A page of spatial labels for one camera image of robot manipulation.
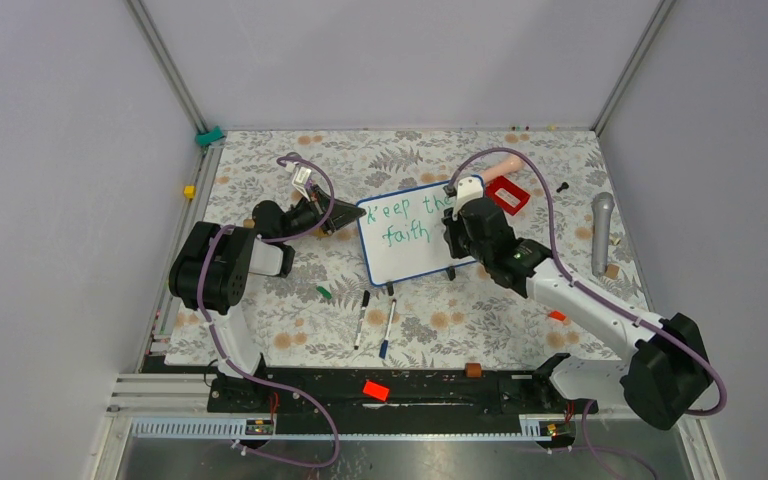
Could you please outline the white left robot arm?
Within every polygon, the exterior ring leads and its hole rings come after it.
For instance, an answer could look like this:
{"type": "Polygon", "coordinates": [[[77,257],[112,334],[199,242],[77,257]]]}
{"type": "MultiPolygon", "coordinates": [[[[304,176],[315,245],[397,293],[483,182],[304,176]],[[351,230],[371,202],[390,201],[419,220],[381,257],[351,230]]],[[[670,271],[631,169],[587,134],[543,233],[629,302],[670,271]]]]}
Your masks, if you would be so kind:
{"type": "Polygon", "coordinates": [[[196,222],[172,263],[172,296],[201,314],[217,352],[217,367],[237,377],[232,398],[248,411],[269,401],[270,385],[256,375],[264,364],[239,306],[251,276],[287,277],[295,250],[291,240],[313,233],[334,234],[366,212],[334,198],[318,185],[306,186],[288,209],[265,200],[252,211],[250,226],[196,222]]]}

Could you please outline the blue framed whiteboard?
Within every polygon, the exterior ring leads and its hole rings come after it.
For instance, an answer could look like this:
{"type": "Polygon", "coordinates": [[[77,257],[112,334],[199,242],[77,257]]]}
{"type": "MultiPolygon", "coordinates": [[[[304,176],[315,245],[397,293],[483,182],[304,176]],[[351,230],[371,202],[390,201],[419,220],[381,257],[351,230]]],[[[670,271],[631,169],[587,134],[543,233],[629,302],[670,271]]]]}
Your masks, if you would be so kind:
{"type": "Polygon", "coordinates": [[[472,264],[455,259],[444,239],[444,211],[455,200],[445,181],[368,197],[356,203],[365,211],[357,220],[370,283],[385,287],[472,264]]]}

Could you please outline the green marker cap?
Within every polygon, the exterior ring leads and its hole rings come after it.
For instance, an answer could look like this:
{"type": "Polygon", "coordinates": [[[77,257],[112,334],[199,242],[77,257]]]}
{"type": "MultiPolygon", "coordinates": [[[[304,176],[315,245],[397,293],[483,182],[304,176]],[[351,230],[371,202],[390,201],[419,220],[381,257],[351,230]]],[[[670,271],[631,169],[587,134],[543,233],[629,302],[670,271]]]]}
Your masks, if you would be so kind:
{"type": "Polygon", "coordinates": [[[327,300],[331,300],[333,298],[332,293],[323,286],[317,286],[316,290],[327,300]]]}

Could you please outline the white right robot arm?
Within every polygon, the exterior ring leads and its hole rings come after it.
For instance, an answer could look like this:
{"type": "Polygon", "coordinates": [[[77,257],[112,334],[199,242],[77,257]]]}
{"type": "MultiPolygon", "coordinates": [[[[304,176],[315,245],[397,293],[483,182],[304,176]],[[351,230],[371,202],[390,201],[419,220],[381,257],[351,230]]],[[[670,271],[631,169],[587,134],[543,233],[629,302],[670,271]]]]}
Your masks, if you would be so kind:
{"type": "Polygon", "coordinates": [[[623,302],[567,270],[558,255],[516,237],[503,210],[482,197],[443,214],[455,259],[476,259],[500,287],[567,315],[614,354],[583,360],[557,354],[538,369],[535,402],[557,412],[571,400],[627,407],[648,425],[671,429],[716,377],[698,325],[677,313],[666,319],[623,302]]]}

